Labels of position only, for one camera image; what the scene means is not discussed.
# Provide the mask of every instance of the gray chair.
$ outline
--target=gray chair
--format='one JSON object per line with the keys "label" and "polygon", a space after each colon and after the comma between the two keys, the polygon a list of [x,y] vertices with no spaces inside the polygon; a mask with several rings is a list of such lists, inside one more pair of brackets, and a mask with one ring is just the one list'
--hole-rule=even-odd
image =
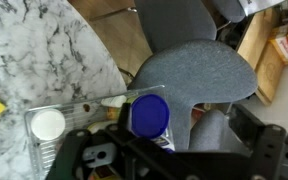
{"label": "gray chair", "polygon": [[230,47],[211,40],[194,40],[151,56],[128,88],[156,85],[166,86],[175,147],[187,150],[192,107],[243,99],[254,93],[257,79],[249,64]]}
{"label": "gray chair", "polygon": [[229,22],[238,23],[245,18],[245,12],[239,0],[211,0],[211,2]]}
{"label": "gray chair", "polygon": [[216,38],[215,23],[201,0],[134,0],[153,53],[194,39]]}

